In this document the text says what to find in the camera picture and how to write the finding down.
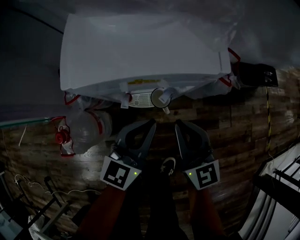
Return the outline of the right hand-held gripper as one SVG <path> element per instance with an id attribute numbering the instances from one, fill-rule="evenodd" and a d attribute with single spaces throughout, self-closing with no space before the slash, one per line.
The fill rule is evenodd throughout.
<path id="1" fill-rule="evenodd" d="M 196 190 L 220 181 L 219 162 L 213 157 L 206 131 L 189 121 L 176 120 L 175 133 L 183 173 Z"/>

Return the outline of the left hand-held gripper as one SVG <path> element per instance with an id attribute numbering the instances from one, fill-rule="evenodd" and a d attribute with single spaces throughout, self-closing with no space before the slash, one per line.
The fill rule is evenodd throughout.
<path id="1" fill-rule="evenodd" d="M 126 190 L 142 173 L 156 131 L 154 119 L 137 121 L 122 128 L 111 153 L 105 157 L 100 180 Z"/>

